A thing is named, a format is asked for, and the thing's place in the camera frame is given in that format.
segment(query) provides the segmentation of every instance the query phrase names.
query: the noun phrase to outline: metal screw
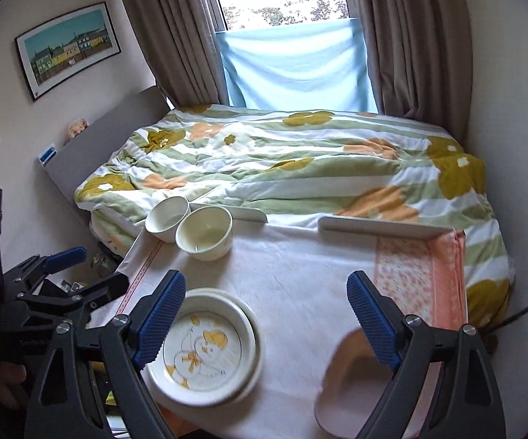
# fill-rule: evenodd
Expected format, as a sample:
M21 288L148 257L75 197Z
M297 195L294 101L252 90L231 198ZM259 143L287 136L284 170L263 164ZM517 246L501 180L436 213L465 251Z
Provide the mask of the metal screw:
M420 316L418 315L407 315L405 317L405 322L409 324L411 327L418 327L423 321L420 319Z
M463 326L463 332L467 335L475 335L477 333L476 327L470 324L465 324Z
M66 334L71 329L71 325L66 322L61 322L57 325L57 334Z
M112 319L112 323L117 327L125 325L127 323L127 315L121 314L114 316L114 318Z

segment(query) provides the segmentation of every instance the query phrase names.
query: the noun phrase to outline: bed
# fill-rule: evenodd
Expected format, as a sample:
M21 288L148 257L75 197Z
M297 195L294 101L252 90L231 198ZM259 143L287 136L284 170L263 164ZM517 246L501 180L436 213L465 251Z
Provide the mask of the bed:
M328 110L206 105L164 115L159 98L155 87L144 91L46 167L114 252L124 255L152 207L174 194L257 208L269 222L305 228L322 214L452 226L466 234L470 322L483 327L503 317L508 257L486 198L484 164L442 128ZM70 170L68 182L65 165L76 157L79 173Z

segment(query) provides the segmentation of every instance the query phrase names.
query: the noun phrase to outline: yellow bow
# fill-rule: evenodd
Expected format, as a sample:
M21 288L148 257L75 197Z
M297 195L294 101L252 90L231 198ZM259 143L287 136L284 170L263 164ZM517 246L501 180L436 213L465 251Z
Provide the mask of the yellow bow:
M183 362L190 361L189 373L192 373L196 366L201 364L201 359L197 356L195 352L189 352L189 354L183 357Z

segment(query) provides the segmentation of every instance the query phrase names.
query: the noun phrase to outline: picture frame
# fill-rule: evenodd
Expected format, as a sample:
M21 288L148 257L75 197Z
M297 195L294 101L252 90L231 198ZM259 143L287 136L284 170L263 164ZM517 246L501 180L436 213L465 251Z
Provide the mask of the picture frame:
M122 52L103 1L67 12L16 38L33 101L93 64Z

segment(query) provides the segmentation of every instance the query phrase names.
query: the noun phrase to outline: gray headboard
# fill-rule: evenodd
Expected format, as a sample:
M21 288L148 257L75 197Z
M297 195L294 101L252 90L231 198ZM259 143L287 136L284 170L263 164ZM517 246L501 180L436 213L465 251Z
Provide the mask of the gray headboard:
M155 124L169 110L157 86L129 96L59 150L44 171L73 204L75 190L84 179L107 162L137 128Z

